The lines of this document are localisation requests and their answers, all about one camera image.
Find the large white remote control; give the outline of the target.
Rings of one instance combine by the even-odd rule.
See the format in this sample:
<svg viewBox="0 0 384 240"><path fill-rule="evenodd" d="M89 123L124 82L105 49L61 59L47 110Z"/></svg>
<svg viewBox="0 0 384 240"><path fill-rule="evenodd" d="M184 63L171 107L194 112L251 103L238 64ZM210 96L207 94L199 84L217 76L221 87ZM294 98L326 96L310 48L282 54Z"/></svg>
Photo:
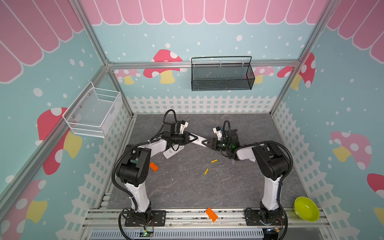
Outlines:
<svg viewBox="0 0 384 240"><path fill-rule="evenodd" d="M181 152L184 148L185 146L180 146L177 150L174 150L173 148L169 148L168 150L163 152L163 155L166 159L170 159L171 157Z"/></svg>

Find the small white remote control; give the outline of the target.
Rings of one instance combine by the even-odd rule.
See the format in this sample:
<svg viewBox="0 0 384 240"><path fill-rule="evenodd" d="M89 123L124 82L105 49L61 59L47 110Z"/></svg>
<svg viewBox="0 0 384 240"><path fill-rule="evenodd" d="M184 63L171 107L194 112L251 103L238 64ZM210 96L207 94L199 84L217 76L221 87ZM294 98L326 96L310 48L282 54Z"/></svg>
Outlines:
<svg viewBox="0 0 384 240"><path fill-rule="evenodd" d="M202 144L202 140L205 140L206 138L203 138L203 137L201 137L201 136L198 136L199 137L199 139L198 139L198 146L201 146L201 147L205 147L203 144Z"/></svg>

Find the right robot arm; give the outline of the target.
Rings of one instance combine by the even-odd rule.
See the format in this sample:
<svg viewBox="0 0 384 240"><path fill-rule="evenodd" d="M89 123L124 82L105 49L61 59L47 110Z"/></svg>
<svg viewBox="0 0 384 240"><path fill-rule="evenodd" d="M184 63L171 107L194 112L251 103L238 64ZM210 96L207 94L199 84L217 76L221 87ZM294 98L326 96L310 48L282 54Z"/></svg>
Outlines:
<svg viewBox="0 0 384 240"><path fill-rule="evenodd" d="M247 209L245 216L254 222L268 226L279 221L286 211L281 204L281 192L284 179L293 168L293 157L290 151L275 141L240 145L237 130L232 130L229 121L223 127L214 128L215 138L201 140L203 146L222 152L234 161L250 160L258 164L264 175L264 195L258 211Z"/></svg>

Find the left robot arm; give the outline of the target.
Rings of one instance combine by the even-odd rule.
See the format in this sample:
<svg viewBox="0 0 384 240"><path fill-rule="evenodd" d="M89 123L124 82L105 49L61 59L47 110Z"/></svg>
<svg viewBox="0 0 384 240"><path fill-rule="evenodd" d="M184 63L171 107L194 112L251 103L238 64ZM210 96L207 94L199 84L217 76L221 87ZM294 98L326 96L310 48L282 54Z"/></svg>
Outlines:
<svg viewBox="0 0 384 240"><path fill-rule="evenodd" d="M169 159L185 145L196 142L199 137L185 131L187 126L188 123L179 121L176 111L170 109L163 117L161 128L152 138L143 143L126 145L111 176L114 187L126 193L131 200L131 207L122 211L122 218L144 228L154 223L145 184L151 169L151 157L165 153L166 159Z"/></svg>

